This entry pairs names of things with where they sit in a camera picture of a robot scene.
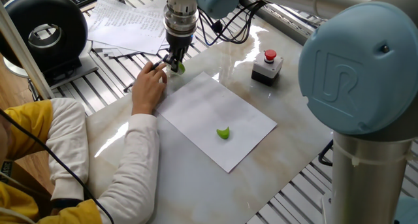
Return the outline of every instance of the white sleeve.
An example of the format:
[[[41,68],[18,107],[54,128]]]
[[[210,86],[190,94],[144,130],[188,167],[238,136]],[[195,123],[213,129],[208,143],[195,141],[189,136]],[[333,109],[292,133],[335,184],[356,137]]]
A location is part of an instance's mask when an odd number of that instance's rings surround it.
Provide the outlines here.
[[[131,116],[119,168],[112,184],[98,199],[115,224],[145,223],[151,217],[158,156],[157,119],[147,114]],[[110,224],[106,214],[97,208],[103,224]]]
[[[83,182],[88,179],[89,157],[84,107],[68,98],[52,99],[53,120],[46,145]],[[83,187],[51,156],[51,182],[55,185],[51,200],[84,200]]]

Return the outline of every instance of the green object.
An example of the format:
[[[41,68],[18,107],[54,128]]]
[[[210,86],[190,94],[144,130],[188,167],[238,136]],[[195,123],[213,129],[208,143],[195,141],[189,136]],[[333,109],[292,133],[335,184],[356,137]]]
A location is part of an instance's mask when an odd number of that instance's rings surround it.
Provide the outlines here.
[[[178,74],[183,74],[185,72],[185,68],[183,63],[178,62]]]
[[[220,136],[222,139],[228,139],[229,138],[229,127],[226,130],[219,130],[216,129],[216,133],[218,136]]]

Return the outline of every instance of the red button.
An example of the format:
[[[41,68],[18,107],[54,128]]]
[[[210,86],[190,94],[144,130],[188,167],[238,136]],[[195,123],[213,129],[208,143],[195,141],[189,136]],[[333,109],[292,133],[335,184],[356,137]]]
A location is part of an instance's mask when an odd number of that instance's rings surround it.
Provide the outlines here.
[[[266,56],[266,59],[268,61],[273,61],[274,58],[276,57],[276,51],[274,51],[274,50],[267,50],[265,52],[265,56]]]

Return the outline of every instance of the person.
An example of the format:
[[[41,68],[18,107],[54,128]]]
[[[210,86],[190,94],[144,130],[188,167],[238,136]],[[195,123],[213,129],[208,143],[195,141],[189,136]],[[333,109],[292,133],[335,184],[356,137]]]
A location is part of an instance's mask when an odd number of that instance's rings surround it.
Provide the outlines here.
[[[152,115],[167,84],[164,64],[152,70],[147,63],[132,88],[132,116],[125,134],[120,165],[108,189],[97,199],[114,223],[145,223],[153,213],[159,157],[157,120]],[[5,111],[41,139],[83,181],[88,179],[88,140],[84,107],[72,99],[52,99]],[[0,165],[42,150],[0,116]],[[83,188],[50,157],[51,202],[57,214],[39,219],[32,197],[0,182],[0,223],[110,223]]]

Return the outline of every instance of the stack of papers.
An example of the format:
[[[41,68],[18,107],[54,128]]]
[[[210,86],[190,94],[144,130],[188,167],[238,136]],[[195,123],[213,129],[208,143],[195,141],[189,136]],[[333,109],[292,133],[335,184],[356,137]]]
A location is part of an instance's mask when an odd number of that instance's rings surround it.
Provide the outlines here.
[[[110,56],[144,52],[157,54],[168,48],[163,9],[167,0],[133,8],[115,0],[98,0],[88,26],[93,48]]]

